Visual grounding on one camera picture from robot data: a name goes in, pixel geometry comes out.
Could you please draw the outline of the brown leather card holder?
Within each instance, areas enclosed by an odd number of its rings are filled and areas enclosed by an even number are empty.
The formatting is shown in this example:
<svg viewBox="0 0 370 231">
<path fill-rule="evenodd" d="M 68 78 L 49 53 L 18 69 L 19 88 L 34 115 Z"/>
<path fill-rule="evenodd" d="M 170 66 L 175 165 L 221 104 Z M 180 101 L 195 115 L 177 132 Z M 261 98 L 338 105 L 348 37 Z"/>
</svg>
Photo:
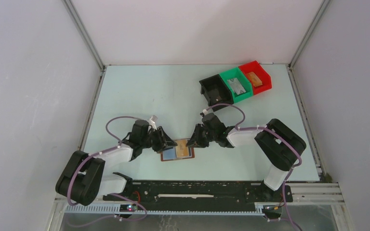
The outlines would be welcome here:
<svg viewBox="0 0 370 231">
<path fill-rule="evenodd" d="M 188 147 L 186 145 L 188 141 L 189 139 L 175 140 L 177 145 L 173 148 L 161 152 L 160 160 L 162 162 L 167 162 L 194 158 L 195 157 L 194 148 Z"/>
</svg>

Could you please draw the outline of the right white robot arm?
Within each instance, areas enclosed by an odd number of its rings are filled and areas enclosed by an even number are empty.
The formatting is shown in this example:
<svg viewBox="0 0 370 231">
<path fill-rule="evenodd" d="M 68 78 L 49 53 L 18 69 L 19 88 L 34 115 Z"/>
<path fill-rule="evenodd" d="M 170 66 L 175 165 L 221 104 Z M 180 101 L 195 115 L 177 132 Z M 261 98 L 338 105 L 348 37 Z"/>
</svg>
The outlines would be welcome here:
<svg viewBox="0 0 370 231">
<path fill-rule="evenodd" d="M 267 201 L 274 201 L 280 195 L 280 188 L 290 177 L 294 168 L 303 162 L 301 155 L 306 149 L 305 141 L 279 119 L 273 118 L 267 124 L 242 128 L 238 124 L 226 126 L 214 113 L 205 114 L 196 124 L 187 147 L 207 148 L 211 142 L 224 148 L 259 145 L 271 165 L 263 180 L 261 195 Z"/>
</svg>

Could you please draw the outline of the gold VIP credit card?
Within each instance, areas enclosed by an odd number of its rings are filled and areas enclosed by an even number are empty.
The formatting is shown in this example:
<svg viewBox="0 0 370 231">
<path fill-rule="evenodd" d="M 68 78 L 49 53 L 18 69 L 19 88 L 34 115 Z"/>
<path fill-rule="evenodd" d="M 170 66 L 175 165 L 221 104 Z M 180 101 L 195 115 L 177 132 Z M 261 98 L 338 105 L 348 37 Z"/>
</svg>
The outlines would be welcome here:
<svg viewBox="0 0 370 231">
<path fill-rule="evenodd" d="M 190 156 L 189 148 L 187 147 L 187 140 L 177 140 L 177 146 L 175 147 L 176 158 L 187 158 Z"/>
</svg>

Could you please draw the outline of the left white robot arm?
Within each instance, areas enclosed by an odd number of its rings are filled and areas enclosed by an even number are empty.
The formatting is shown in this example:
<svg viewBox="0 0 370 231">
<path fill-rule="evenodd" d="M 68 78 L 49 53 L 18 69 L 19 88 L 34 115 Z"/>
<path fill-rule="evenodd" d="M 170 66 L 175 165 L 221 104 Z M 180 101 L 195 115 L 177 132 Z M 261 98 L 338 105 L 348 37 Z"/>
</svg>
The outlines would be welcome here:
<svg viewBox="0 0 370 231">
<path fill-rule="evenodd" d="M 71 155 L 55 185 L 55 191 L 65 196 L 69 205 L 90 205 L 97 196 L 112 193 L 120 200 L 130 199 L 133 187 L 128 182 L 131 178 L 110 173 L 110 170 L 135 160 L 144 149 L 161 153 L 177 146 L 153 119 L 135 117 L 134 120 L 131 131 L 123 139 L 114 136 L 115 146 L 93 154 L 77 150 Z"/>
</svg>

